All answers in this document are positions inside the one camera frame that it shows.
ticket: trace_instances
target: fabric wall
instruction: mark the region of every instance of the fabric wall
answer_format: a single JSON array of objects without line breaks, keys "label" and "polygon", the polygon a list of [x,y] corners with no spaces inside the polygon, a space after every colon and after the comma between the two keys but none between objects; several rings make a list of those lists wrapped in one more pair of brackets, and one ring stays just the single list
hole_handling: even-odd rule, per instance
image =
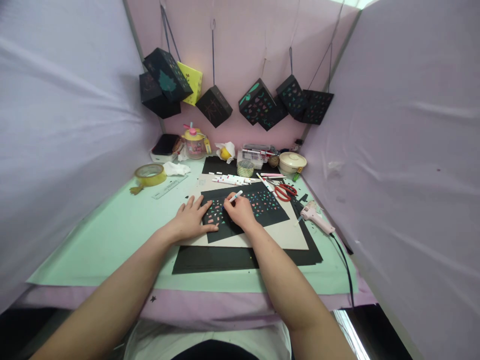
[{"label": "fabric wall", "polygon": [[[239,100],[262,78],[275,96],[277,87],[290,75],[289,46],[294,29],[293,74],[307,88],[328,48],[341,1],[330,0],[162,0],[184,64],[203,72],[202,94],[213,85],[211,19],[215,18],[215,84],[233,109],[218,128],[194,106],[181,103],[181,114],[164,120],[165,130],[183,134],[183,124],[193,121],[214,143],[232,141],[272,144],[289,148],[302,136],[305,124],[290,115],[268,132],[252,126],[239,113]],[[156,47],[167,49],[159,0],[127,0],[136,33],[147,56]],[[333,62],[358,13],[345,5],[335,35]],[[173,57],[177,54],[170,41]],[[311,85],[321,90],[328,78],[328,56]]]},{"label": "fabric wall", "polygon": [[0,313],[160,135],[124,5],[0,2]]},{"label": "fabric wall", "polygon": [[425,359],[478,359],[480,3],[363,10],[303,174]]}]

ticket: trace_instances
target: beige board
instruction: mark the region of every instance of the beige board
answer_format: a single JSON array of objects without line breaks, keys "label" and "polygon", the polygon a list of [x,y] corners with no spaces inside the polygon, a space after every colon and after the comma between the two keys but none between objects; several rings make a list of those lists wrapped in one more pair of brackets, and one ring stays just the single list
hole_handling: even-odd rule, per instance
[{"label": "beige board", "polygon": [[[211,174],[201,174],[198,177],[198,181],[191,191],[190,195],[195,196],[195,199],[201,195],[201,192],[209,191],[209,190],[217,190],[217,189],[226,189],[226,188],[234,188],[234,185],[228,185],[218,182],[213,182],[212,179],[215,176],[219,175],[211,175]],[[289,217],[289,220],[279,222],[273,225],[269,225],[265,227],[265,230],[270,234],[270,236],[276,241],[276,243],[282,249],[291,249],[291,250],[308,250],[309,247],[307,246],[307,242],[305,241],[305,237],[302,233],[302,229],[300,226],[297,225],[297,218],[295,216],[294,209],[289,202],[285,201],[278,201],[282,208],[285,210],[286,214]],[[235,235],[231,237],[224,238],[219,241],[215,242],[208,242],[207,235],[204,234],[202,236],[183,241],[180,245],[188,245],[188,246],[209,246],[209,247],[224,247],[224,248],[251,248],[252,245],[250,244],[247,236],[243,233],[240,235]]]}]

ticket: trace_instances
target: yellow masking tape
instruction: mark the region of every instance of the yellow masking tape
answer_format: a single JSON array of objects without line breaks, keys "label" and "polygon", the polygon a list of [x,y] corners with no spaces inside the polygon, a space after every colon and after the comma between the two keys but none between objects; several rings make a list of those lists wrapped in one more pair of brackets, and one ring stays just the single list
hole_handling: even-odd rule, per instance
[{"label": "yellow masking tape", "polygon": [[167,179],[164,167],[159,164],[148,164],[140,166],[135,170],[135,176],[144,187],[155,186]]}]

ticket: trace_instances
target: glue gun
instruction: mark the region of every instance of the glue gun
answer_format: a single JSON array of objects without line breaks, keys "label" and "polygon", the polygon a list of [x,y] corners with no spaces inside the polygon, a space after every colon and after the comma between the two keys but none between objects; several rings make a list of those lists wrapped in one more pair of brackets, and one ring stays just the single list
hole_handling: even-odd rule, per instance
[{"label": "glue gun", "polygon": [[319,213],[317,213],[317,204],[315,201],[310,201],[300,212],[300,215],[305,221],[313,221],[327,235],[330,235],[335,231],[335,228],[326,222]]}]

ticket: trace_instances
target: ruler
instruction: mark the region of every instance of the ruler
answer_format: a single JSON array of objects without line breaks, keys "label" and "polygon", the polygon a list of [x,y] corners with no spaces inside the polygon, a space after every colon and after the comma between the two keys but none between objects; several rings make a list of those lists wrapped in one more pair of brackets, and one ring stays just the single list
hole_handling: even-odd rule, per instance
[{"label": "ruler", "polygon": [[161,189],[159,192],[157,192],[155,195],[152,196],[155,200],[160,199],[163,195],[168,193],[170,190],[172,190],[174,187],[176,187],[178,184],[180,184],[183,180],[188,178],[188,175],[182,176],[182,177],[175,177],[173,178],[171,182],[167,184],[163,189]]}]

